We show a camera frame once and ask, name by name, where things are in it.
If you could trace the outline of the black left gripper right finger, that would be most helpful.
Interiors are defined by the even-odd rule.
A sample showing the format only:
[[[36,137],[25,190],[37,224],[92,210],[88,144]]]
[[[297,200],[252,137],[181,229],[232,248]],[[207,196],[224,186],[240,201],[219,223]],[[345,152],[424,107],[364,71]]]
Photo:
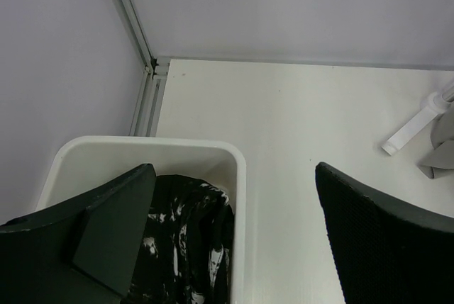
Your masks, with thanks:
[[[321,162],[316,190],[346,303],[452,303],[453,219]]]

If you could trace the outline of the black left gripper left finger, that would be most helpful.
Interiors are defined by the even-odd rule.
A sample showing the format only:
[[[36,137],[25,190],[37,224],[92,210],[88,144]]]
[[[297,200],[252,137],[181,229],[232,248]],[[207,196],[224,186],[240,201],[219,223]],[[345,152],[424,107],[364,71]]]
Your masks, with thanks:
[[[1,225],[2,303],[120,303],[153,198],[153,165]]]

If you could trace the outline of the black white patterned trousers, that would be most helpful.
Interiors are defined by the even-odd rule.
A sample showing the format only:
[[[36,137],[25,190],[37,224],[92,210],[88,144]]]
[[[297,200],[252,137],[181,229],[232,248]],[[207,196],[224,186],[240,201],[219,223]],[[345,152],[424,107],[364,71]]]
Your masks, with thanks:
[[[227,303],[234,223],[223,190],[187,176],[157,177],[122,303]]]

